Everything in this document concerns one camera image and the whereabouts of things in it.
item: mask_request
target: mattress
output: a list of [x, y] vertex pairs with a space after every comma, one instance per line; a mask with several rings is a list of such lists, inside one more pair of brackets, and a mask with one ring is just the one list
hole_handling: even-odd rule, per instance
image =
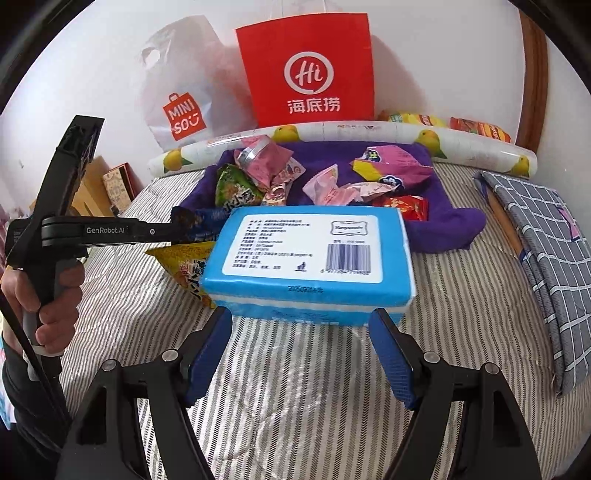
[[[591, 430], [591, 381], [564, 397], [554, 388], [545, 325], [518, 258], [473, 186], [475, 170], [436, 164], [452, 203], [478, 207], [487, 226], [470, 250], [413, 254], [417, 297], [399, 328], [450, 364], [497, 363], [530, 429], [544, 479]], [[201, 172], [154, 180], [126, 216], [167, 221]], [[145, 250], [95, 248], [62, 383], [75, 412], [100, 364], [152, 360], [200, 329], [211, 310], [182, 290]], [[154, 479], [165, 478], [146, 400], [138, 403]], [[433, 478], [447, 478], [460, 426], [450, 413]], [[234, 318], [207, 396], [189, 410], [217, 479], [381, 479], [408, 427], [365, 327]]]

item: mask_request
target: product label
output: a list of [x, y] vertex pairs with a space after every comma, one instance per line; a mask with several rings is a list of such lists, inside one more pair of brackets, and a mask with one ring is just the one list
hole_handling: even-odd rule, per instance
[[242, 277], [380, 283], [381, 250], [374, 215], [247, 215], [222, 272]]

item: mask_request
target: blue tissue package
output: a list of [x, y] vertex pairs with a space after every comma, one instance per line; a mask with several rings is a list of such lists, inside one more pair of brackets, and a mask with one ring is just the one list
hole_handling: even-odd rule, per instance
[[415, 296], [400, 211], [369, 206], [237, 208], [202, 287], [235, 316], [349, 326], [398, 323]]

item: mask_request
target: human hand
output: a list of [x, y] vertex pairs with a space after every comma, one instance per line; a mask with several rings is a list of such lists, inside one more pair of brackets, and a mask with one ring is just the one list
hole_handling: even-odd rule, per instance
[[[7, 270], [2, 277], [2, 292], [20, 322], [23, 309], [28, 312], [39, 310], [39, 319], [43, 325], [37, 329], [35, 336], [37, 342], [45, 346], [47, 353], [61, 352], [74, 337], [74, 324], [79, 317], [77, 307], [82, 300], [80, 285], [84, 283], [84, 265], [78, 264], [61, 272], [59, 282], [65, 290], [58, 298], [39, 310], [39, 298], [25, 272]], [[6, 320], [2, 334], [4, 341], [13, 350], [22, 354], [22, 347]]]

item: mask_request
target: candy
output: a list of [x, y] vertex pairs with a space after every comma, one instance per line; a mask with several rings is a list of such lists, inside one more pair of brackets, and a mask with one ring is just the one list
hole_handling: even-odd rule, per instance
[[355, 190], [356, 196], [354, 200], [361, 203], [368, 202], [374, 198], [382, 196], [385, 193], [392, 193], [394, 190], [396, 190], [396, 187], [392, 185], [386, 185], [385, 183], [378, 183], [376, 181], [349, 183], [341, 188]]
[[380, 197], [372, 202], [374, 207], [393, 207], [402, 213], [405, 220], [424, 221], [428, 219], [429, 205], [423, 197], [403, 195], [401, 197]]
[[433, 173], [433, 167], [421, 165], [396, 145], [368, 148], [362, 158], [353, 160], [351, 165], [365, 180], [392, 185], [397, 191], [410, 189]]
[[314, 175], [302, 191], [310, 197], [314, 205], [348, 205], [357, 196], [357, 191], [337, 187], [338, 177], [339, 168], [334, 164]]
[[285, 168], [293, 152], [266, 135], [244, 138], [242, 142], [246, 148], [236, 158], [236, 165], [248, 174], [257, 188], [268, 192], [273, 178]]
[[287, 205], [287, 196], [290, 193], [291, 183], [283, 183], [271, 187], [271, 191], [265, 194], [261, 206]]
[[217, 171], [216, 207], [227, 212], [243, 205], [260, 205], [263, 194], [236, 165], [227, 164]]
[[170, 221], [180, 224], [184, 232], [184, 237], [173, 243], [215, 241], [229, 216], [230, 212], [224, 208], [187, 210], [183, 207], [173, 207]]
[[285, 164], [285, 167], [283, 167], [283, 169], [271, 180], [271, 186], [292, 182], [295, 179], [300, 178], [300, 176], [305, 171], [306, 169], [300, 162], [295, 160], [293, 157], [290, 157], [290, 159]]

